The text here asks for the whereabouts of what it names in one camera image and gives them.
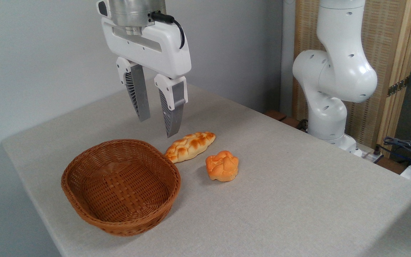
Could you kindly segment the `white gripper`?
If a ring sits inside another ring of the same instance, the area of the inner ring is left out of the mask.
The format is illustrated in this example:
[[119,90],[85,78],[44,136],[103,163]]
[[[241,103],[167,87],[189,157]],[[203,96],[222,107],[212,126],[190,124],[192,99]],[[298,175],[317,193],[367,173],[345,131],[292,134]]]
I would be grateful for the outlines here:
[[167,137],[181,128],[184,104],[188,102],[186,75],[192,68],[188,43],[181,46],[178,27],[156,22],[142,28],[142,35],[129,35],[112,20],[101,19],[105,39],[111,52],[117,54],[117,70],[126,86],[139,120],[150,118],[143,66],[159,74],[159,90]]

